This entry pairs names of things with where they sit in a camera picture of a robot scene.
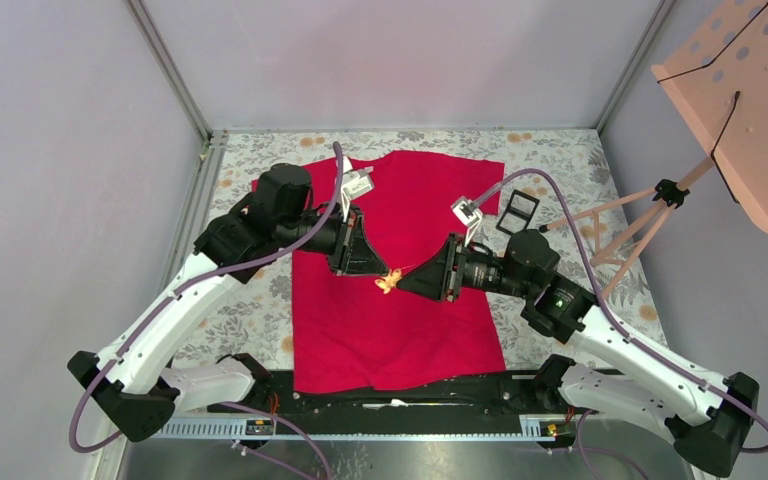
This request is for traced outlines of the orange glitter brooch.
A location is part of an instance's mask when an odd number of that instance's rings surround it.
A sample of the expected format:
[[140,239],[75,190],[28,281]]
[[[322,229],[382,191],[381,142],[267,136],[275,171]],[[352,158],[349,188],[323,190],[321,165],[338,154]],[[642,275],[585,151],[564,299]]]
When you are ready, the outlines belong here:
[[381,290],[384,295],[387,295],[397,289],[398,283],[403,278],[403,271],[401,268],[390,270],[386,275],[376,278],[374,284]]

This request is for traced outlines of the red t-shirt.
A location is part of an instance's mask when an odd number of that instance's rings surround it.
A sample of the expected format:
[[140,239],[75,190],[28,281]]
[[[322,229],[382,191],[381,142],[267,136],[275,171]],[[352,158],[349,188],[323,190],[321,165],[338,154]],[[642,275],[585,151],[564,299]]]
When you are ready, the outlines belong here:
[[[432,152],[393,151],[366,162],[373,189],[356,206],[388,270],[408,273],[462,230],[453,203],[476,198],[504,165]],[[323,256],[291,260],[294,384],[324,394],[402,390],[448,377],[501,371],[502,348],[483,292],[438,303],[378,276],[337,276]]]

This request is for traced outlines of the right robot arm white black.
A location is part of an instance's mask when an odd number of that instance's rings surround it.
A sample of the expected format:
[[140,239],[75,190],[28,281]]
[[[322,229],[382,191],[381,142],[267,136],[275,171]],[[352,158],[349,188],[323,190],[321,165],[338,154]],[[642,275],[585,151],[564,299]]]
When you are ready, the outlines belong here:
[[453,302],[464,289],[522,300],[520,315],[534,331],[623,375],[610,378],[554,355],[533,386],[539,407],[557,412],[568,404],[607,413],[662,438],[697,469],[729,477],[754,423],[758,382],[742,372],[725,376],[706,369],[651,340],[559,274],[559,261],[535,229],[513,234],[501,256],[452,234],[397,287],[438,302]]

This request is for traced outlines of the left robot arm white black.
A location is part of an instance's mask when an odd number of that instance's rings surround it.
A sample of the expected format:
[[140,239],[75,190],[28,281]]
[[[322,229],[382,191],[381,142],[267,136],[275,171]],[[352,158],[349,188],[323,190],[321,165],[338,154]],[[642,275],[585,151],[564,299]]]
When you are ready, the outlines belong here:
[[79,351],[67,364],[132,442],[143,441],[178,412],[224,402],[256,411],[269,401],[269,373],[248,354],[226,355],[206,367],[170,362],[201,318],[235,287],[295,250],[322,255],[338,276],[385,275],[388,268],[365,235],[355,200],[371,192],[366,169],[339,166],[330,201],[315,205],[311,174],[276,164],[228,213],[196,239],[169,285],[116,340],[98,353]]

